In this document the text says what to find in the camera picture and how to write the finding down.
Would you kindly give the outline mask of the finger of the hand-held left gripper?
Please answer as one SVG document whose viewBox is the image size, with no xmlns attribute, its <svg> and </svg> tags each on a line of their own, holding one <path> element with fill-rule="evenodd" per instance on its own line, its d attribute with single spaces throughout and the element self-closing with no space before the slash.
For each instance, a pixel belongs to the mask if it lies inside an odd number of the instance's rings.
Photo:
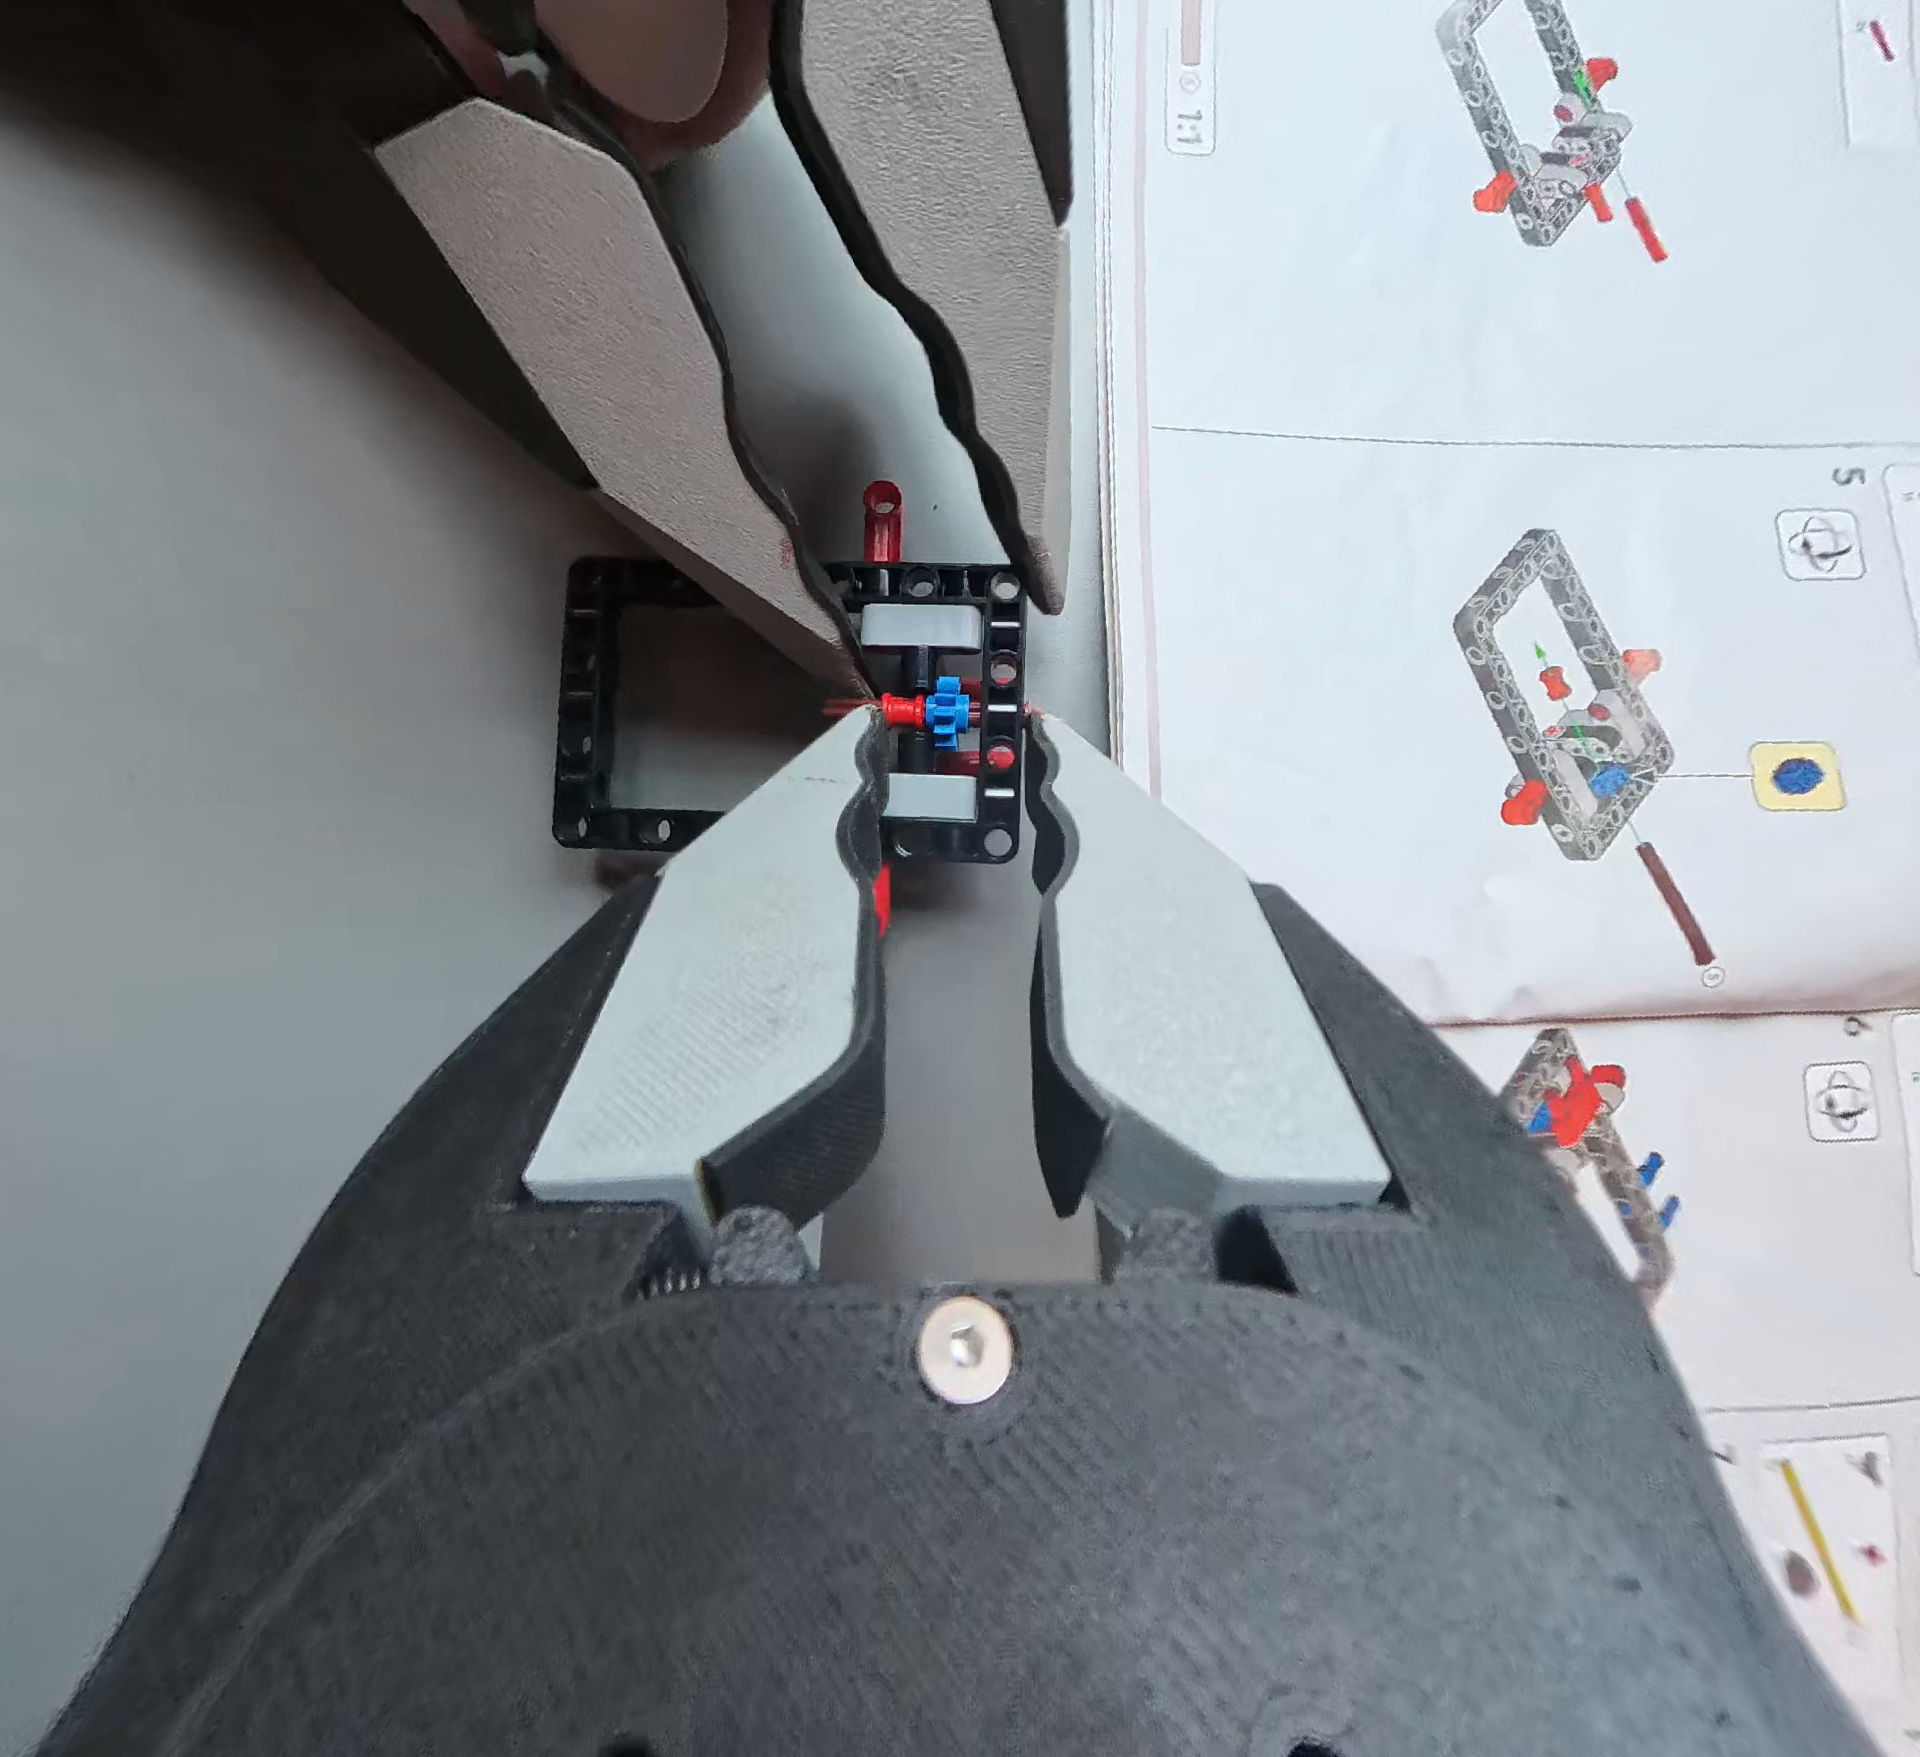
<svg viewBox="0 0 1920 1757">
<path fill-rule="evenodd" d="M 1030 602 L 1063 611 L 1070 0 L 781 0 L 773 88 L 853 266 L 921 345 Z"/>
<path fill-rule="evenodd" d="M 634 166 L 482 98 L 373 154 L 612 511 L 820 684 L 866 695 L 848 617 Z"/>
</svg>

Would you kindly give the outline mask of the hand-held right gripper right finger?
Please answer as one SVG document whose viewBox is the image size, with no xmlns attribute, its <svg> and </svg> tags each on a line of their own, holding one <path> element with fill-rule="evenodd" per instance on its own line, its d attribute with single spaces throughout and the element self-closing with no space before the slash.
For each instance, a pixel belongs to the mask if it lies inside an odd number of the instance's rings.
<svg viewBox="0 0 1920 1757">
<path fill-rule="evenodd" d="M 1056 714 L 1027 720 L 1034 1145 L 1060 1215 L 1353 1208 L 1390 1168 L 1256 886 Z"/>
</svg>

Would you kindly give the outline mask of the black lego frame assembly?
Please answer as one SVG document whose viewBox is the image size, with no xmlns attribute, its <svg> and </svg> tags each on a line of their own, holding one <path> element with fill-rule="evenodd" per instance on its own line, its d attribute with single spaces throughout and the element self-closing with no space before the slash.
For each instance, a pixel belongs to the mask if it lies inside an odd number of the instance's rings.
<svg viewBox="0 0 1920 1757">
<path fill-rule="evenodd" d="M 846 695 L 789 661 L 668 563 L 568 570 L 552 779 L 557 843 L 605 881 L 689 846 L 831 723 L 923 695 L 920 729 L 883 723 L 885 864 L 1006 864 L 1021 845 L 1027 611 L 1001 563 L 910 561 L 899 486 L 861 495 L 861 553 L 830 564 L 875 692 Z"/>
</svg>

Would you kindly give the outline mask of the lego instruction booklet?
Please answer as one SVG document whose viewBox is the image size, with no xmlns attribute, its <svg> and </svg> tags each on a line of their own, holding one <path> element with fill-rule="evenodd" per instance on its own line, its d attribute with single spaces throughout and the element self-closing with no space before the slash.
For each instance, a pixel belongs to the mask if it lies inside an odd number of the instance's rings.
<svg viewBox="0 0 1920 1757">
<path fill-rule="evenodd" d="M 1094 0 L 1114 745 L 1503 1091 L 1917 1752 L 1917 0 Z"/>
</svg>

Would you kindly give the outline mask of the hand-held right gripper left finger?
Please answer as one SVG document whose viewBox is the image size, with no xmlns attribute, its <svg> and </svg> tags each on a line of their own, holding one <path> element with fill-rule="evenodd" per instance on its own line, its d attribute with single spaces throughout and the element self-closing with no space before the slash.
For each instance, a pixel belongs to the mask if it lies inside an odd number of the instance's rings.
<svg viewBox="0 0 1920 1757">
<path fill-rule="evenodd" d="M 883 760 L 857 705 L 670 859 L 531 1196 L 821 1214 L 859 1179 L 883 1131 Z"/>
</svg>

